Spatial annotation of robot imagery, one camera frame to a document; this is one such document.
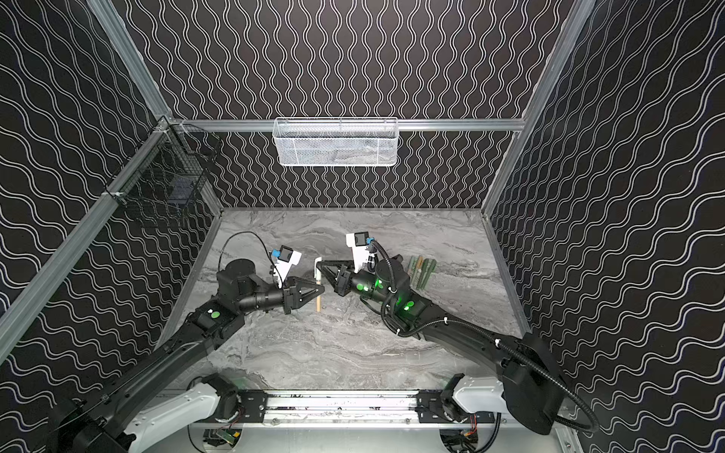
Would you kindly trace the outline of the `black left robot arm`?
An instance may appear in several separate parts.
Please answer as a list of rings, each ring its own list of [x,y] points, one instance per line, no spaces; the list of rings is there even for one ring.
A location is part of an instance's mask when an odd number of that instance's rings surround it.
[[[216,294],[148,357],[81,402],[61,400],[50,411],[47,452],[129,451],[140,439],[126,433],[132,419],[182,372],[241,330],[247,314],[276,308],[289,314],[325,292],[323,285],[300,277],[268,283],[247,259],[233,260],[216,279]]]

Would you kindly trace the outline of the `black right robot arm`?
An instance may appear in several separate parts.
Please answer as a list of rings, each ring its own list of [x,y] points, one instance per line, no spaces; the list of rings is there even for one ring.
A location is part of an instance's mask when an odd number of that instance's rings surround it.
[[[411,289],[400,262],[357,270],[351,260],[315,266],[339,296],[358,294],[379,303],[381,322],[396,336],[441,345],[491,372],[488,379],[452,377],[434,407],[450,422],[474,413],[508,413],[524,428],[548,434],[561,409],[563,379],[542,341],[501,334],[464,321]]]

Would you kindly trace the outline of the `dark green marker pen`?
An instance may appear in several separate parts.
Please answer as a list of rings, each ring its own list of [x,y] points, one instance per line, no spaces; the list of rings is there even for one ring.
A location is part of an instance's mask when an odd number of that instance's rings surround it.
[[[430,281],[430,276],[434,273],[437,266],[437,260],[436,259],[430,259],[428,260],[428,268],[426,270],[425,278],[421,280],[421,288],[425,290],[428,286],[428,283]]]

